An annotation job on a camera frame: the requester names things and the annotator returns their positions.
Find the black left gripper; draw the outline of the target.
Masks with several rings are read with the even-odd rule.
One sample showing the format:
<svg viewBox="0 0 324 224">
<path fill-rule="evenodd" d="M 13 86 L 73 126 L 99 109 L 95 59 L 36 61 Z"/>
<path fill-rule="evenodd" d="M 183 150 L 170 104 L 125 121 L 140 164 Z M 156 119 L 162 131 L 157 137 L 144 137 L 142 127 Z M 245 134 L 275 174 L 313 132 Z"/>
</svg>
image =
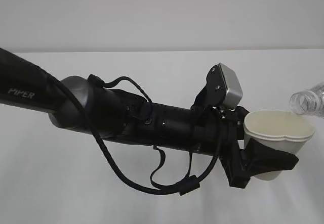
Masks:
<svg viewBox="0 0 324 224">
<path fill-rule="evenodd" d="M 235 109 L 228 109 L 222 105 L 224 99 L 225 83 L 219 66 L 213 66 L 191 106 L 198 111 L 197 124 L 206 127 L 207 120 L 213 118 L 211 128 L 215 133 L 211 138 L 212 160 L 197 178 L 198 182 L 211 173 L 217 161 L 221 162 L 229 185 L 235 188 L 245 188 L 249 176 L 271 181 L 282 171 L 294 169 L 299 158 L 293 142 L 248 138 L 242 151 L 238 141 L 244 138 L 242 122 L 248 111 L 239 104 Z"/>
</svg>

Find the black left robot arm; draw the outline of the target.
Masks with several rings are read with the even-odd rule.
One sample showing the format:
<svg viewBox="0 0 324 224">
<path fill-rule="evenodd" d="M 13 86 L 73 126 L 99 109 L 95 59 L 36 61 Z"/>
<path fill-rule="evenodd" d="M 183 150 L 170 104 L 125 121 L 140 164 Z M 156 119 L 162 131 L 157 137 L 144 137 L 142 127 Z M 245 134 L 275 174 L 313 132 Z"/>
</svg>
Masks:
<svg viewBox="0 0 324 224">
<path fill-rule="evenodd" d="M 1 103 L 48 114 L 58 128 L 92 135 L 118 178 L 129 187 L 153 195 L 184 195 L 200 187 L 200 182 L 220 161 L 229 185 L 245 188 L 250 178 L 261 173 L 292 170 L 298 163 L 294 153 L 277 150 L 259 140 L 245 137 L 243 122 L 248 111 L 239 106 L 242 90 L 233 70 L 224 64 L 213 66 L 206 85 L 190 109 L 152 102 L 117 89 L 119 77 L 104 82 L 95 75 L 70 76 L 58 80 L 37 65 L 7 50 L 1 50 Z M 118 168 L 104 141 L 152 146 L 210 155 L 212 160 L 200 175 L 186 173 L 172 185 L 152 182 L 151 188 L 128 179 Z"/>
</svg>

